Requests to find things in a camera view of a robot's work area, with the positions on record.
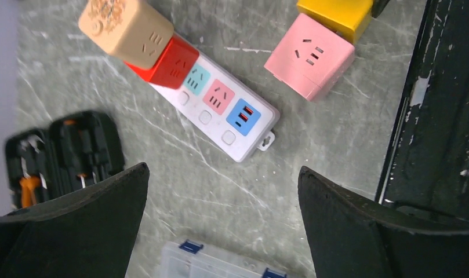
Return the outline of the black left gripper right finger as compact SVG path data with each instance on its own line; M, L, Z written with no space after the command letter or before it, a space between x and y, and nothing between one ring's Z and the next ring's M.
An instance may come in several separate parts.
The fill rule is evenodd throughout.
M469 221L383 206L307 166L298 195L317 277L469 277Z

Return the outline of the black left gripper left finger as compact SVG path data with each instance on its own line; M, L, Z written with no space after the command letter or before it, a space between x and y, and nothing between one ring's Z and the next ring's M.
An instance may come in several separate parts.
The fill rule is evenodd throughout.
M0 216L0 277L124 277L149 177L141 162L87 188Z

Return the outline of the black plastic tool case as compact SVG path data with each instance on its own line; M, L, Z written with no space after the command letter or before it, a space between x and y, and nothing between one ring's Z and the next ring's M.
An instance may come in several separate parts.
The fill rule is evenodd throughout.
M115 122L93 110L15 134L4 154L14 210L104 181L125 166Z

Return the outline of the white multicolour power strip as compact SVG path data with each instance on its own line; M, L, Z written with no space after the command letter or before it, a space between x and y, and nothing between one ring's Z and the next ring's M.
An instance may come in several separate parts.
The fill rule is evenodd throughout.
M279 111L203 53L180 88L151 87L236 162L275 140Z

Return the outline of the pink cube socket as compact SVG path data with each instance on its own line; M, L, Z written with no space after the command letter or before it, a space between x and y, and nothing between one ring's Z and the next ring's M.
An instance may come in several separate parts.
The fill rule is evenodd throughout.
M308 101L326 95L355 59L355 47L300 13L264 68Z

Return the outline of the yellow cube socket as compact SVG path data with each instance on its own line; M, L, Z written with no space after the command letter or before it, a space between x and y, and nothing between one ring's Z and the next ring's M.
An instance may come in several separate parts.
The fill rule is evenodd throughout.
M298 0L297 8L353 45L372 17L372 0Z

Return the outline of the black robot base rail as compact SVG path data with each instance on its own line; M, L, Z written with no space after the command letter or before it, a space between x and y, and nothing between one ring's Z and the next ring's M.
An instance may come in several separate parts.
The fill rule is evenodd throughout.
M376 201L469 223L469 1L427 1Z

